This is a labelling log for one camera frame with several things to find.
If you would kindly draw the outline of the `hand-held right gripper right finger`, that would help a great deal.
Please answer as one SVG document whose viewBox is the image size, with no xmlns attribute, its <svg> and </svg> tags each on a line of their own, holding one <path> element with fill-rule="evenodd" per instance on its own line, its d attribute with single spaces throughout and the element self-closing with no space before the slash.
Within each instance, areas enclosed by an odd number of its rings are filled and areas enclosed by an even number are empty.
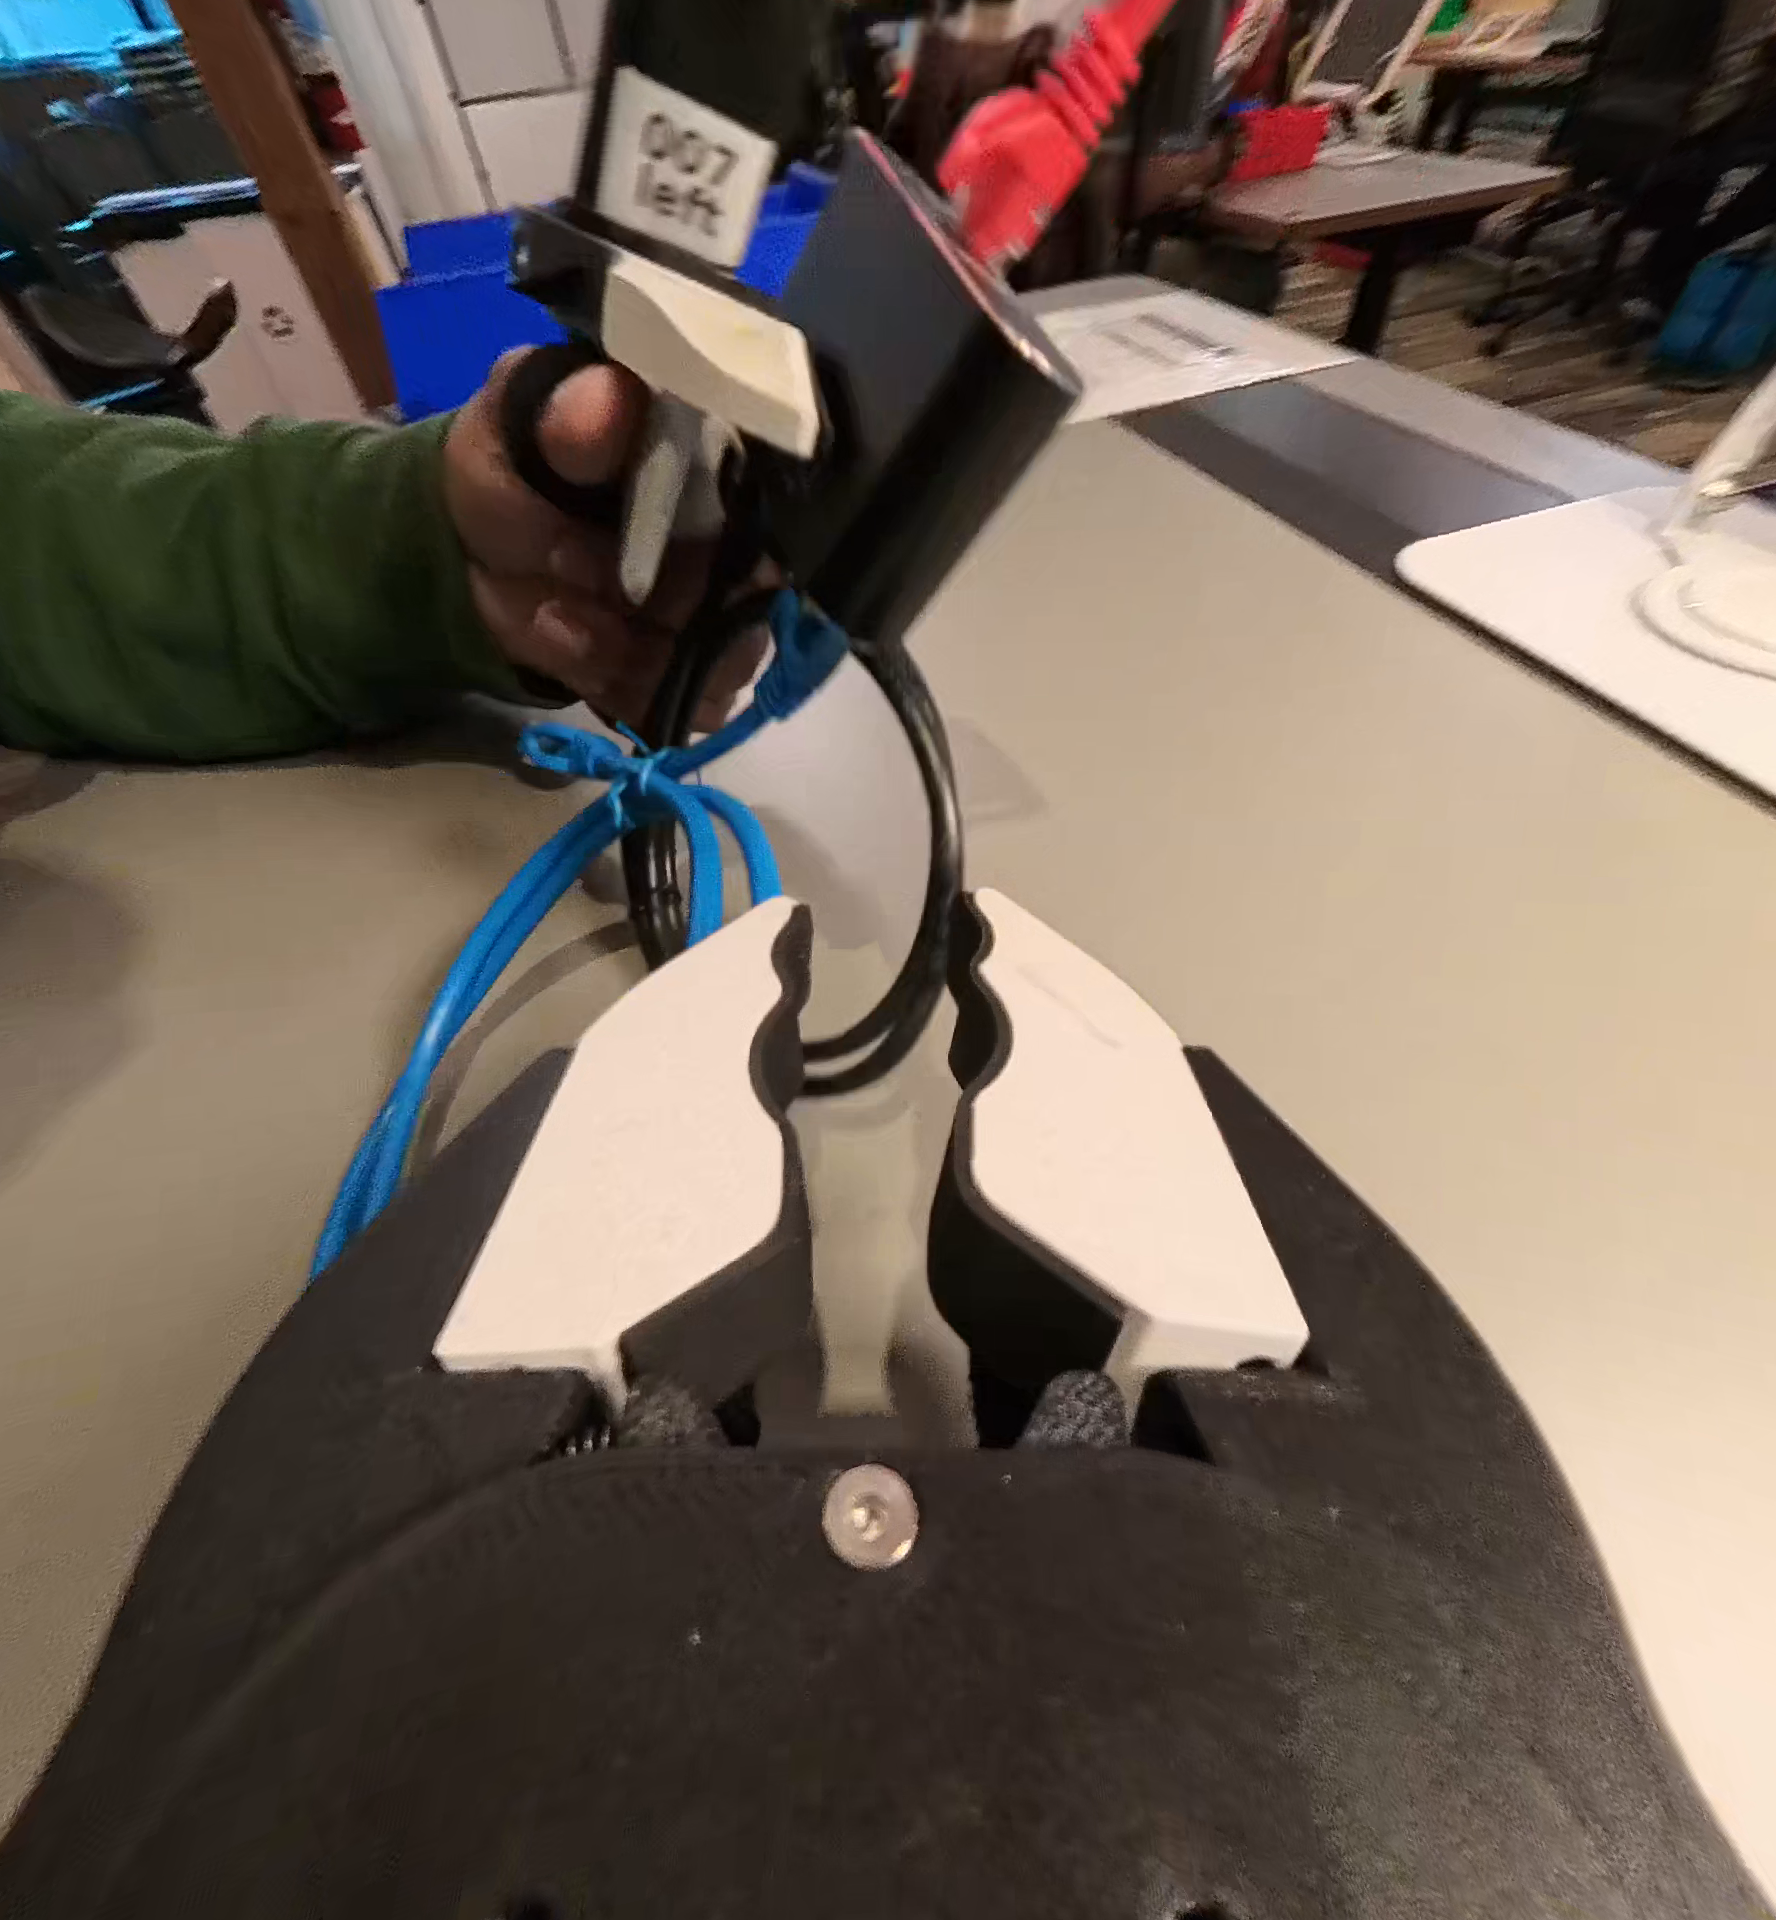
<svg viewBox="0 0 1776 1920">
<path fill-rule="evenodd" d="M 971 1388 L 1031 1401 L 1095 1372 L 1291 1370 L 1308 1323 L 1174 1027 L 1017 901 L 949 935 L 956 1101 L 932 1199 L 932 1300 Z"/>
</svg>

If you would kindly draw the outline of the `black network switch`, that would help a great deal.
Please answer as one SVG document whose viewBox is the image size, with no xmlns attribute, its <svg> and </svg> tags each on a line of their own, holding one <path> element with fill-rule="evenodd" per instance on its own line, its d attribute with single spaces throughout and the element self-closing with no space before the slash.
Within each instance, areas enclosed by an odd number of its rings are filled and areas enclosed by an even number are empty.
<svg viewBox="0 0 1776 1920">
<path fill-rule="evenodd" d="M 821 441 L 756 457 L 790 583 L 854 641 L 903 641 L 1073 413 L 1082 380 L 940 200 L 849 132 L 780 291 Z"/>
</svg>

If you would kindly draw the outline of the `person's left forearm green sleeve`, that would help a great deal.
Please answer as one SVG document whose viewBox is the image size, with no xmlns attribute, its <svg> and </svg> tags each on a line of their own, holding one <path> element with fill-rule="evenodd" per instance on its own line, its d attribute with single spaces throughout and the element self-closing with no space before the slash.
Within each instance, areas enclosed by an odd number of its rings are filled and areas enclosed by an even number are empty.
<svg viewBox="0 0 1776 1920">
<path fill-rule="evenodd" d="M 447 428 L 230 439 L 0 389 L 0 746 L 243 761 L 521 699 L 447 517 Z"/>
</svg>

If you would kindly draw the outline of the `white recycling cabinet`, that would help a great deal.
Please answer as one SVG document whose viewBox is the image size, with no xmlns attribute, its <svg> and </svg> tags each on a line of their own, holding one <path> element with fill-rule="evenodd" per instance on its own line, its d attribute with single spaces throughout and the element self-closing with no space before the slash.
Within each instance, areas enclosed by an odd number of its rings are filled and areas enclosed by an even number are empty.
<svg viewBox="0 0 1776 1920">
<path fill-rule="evenodd" d="M 263 419 L 368 419 L 266 212 L 192 212 L 160 237 L 114 240 L 107 250 L 146 324 L 168 334 L 185 333 L 217 286 L 234 291 L 227 334 L 192 370 L 205 413 L 224 434 Z"/>
</svg>

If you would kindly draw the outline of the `person's left hand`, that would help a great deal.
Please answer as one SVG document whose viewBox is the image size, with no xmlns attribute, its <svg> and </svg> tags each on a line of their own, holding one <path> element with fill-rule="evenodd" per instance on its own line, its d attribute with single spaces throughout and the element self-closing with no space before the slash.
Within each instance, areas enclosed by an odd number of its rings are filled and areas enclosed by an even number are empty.
<svg viewBox="0 0 1776 1920">
<path fill-rule="evenodd" d="M 602 723 L 642 733 L 678 641 L 698 614 L 711 547 L 668 544 L 656 592 L 633 602 L 620 585 L 620 532 L 564 517 L 515 471 L 502 434 L 504 389 L 542 350 L 504 351 L 486 383 L 450 421 L 444 504 L 467 556 L 475 614 L 515 676 L 553 684 Z M 567 373 L 535 421 L 535 448 L 564 488 L 609 494 L 627 478 L 649 410 L 645 387 L 612 363 Z M 691 723 L 718 729 L 769 653 L 760 625 L 715 661 Z"/>
</svg>

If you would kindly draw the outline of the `blue storage bin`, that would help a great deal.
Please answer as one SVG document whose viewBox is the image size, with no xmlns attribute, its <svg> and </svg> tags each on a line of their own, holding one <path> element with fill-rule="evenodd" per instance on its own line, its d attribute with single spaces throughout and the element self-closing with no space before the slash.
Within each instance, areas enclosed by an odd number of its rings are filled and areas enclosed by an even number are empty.
<svg viewBox="0 0 1776 1920">
<path fill-rule="evenodd" d="M 834 194 L 834 173 L 790 165 L 760 196 L 736 284 L 777 299 Z M 410 272 L 377 291 L 401 421 L 467 403 L 506 351 L 561 343 L 564 327 L 514 288 L 515 209 L 403 232 Z"/>
</svg>

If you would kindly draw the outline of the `brown stool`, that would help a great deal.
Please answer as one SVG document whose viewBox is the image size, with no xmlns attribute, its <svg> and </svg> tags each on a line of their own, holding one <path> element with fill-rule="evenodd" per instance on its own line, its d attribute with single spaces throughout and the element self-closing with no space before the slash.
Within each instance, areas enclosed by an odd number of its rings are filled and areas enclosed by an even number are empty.
<svg viewBox="0 0 1776 1920">
<path fill-rule="evenodd" d="M 18 305 L 62 396 L 80 410 L 217 425 L 196 376 L 240 321 L 230 279 L 217 279 L 179 333 L 160 333 L 57 286 L 31 286 L 18 294 Z"/>
</svg>

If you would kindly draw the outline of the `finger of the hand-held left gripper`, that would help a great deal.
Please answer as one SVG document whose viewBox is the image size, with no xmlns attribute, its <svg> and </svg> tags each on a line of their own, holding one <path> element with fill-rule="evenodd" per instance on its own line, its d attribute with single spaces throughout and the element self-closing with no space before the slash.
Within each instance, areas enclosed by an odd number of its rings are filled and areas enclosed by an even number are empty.
<svg viewBox="0 0 1776 1920">
<path fill-rule="evenodd" d="M 599 343 L 651 393 L 740 439 L 796 461 L 811 461 L 821 444 L 821 389 L 803 334 L 715 286 L 640 253 L 613 253 Z"/>
</svg>

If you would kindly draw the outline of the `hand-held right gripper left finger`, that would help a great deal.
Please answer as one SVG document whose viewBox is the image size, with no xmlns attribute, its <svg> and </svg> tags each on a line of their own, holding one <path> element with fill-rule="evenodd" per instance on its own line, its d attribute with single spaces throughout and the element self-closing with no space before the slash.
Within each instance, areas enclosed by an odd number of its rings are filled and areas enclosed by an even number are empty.
<svg viewBox="0 0 1776 1920">
<path fill-rule="evenodd" d="M 434 1337 L 447 1372 L 718 1408 L 811 1329 L 808 987 L 811 911 L 775 896 L 587 1027 Z"/>
</svg>

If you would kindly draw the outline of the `printed paper sheet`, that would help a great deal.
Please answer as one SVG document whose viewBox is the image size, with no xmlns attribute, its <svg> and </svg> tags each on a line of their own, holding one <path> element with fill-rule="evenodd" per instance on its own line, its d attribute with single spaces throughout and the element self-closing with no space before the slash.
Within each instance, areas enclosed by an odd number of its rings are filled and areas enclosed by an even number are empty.
<svg viewBox="0 0 1776 1920">
<path fill-rule="evenodd" d="M 1082 379 L 1070 428 L 1355 361 L 1350 350 L 1138 275 L 1028 291 L 1020 302 Z"/>
</svg>

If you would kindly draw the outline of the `wooden work table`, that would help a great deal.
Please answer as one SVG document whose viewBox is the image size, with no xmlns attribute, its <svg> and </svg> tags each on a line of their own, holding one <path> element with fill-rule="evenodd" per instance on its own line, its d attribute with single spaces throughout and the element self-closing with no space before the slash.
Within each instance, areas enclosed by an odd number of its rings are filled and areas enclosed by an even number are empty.
<svg viewBox="0 0 1776 1920">
<path fill-rule="evenodd" d="M 1255 250 L 1335 243 L 1364 253 L 1355 302 L 1337 337 L 1379 357 L 1389 305 L 1407 268 L 1472 240 L 1482 219 L 1552 196 L 1563 168 L 1487 155 L 1380 151 L 1361 165 L 1308 165 L 1291 175 L 1223 181 L 1207 229 Z"/>
</svg>

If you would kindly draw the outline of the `white rounded board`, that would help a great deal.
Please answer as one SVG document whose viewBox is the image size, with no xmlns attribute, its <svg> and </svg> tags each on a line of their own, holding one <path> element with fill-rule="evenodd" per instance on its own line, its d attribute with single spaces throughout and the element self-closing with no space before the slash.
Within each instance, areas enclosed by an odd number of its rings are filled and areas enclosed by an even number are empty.
<svg viewBox="0 0 1776 1920">
<path fill-rule="evenodd" d="M 1639 488 L 1419 540 L 1397 579 L 1776 805 L 1776 681 L 1700 661 L 1637 614 L 1671 498 Z"/>
</svg>

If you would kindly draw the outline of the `wooden post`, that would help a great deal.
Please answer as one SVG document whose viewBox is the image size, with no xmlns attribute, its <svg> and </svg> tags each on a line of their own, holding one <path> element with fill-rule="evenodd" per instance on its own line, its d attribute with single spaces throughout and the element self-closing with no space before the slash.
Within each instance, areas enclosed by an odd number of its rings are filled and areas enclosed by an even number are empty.
<svg viewBox="0 0 1776 1920">
<path fill-rule="evenodd" d="M 312 294 L 355 396 L 394 403 L 368 258 L 260 4 L 169 4 L 205 96 L 260 186 L 263 209 Z"/>
</svg>

